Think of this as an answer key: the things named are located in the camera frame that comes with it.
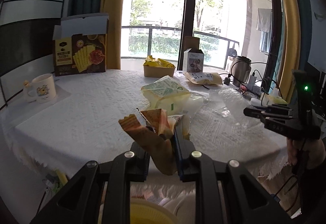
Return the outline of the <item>person's right hand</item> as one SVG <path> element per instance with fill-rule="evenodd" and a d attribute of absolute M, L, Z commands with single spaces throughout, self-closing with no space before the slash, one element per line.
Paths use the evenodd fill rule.
<path fill-rule="evenodd" d="M 322 139 L 304 142 L 287 138 L 287 155 L 290 165 L 313 169 L 325 160 L 325 145 Z"/>

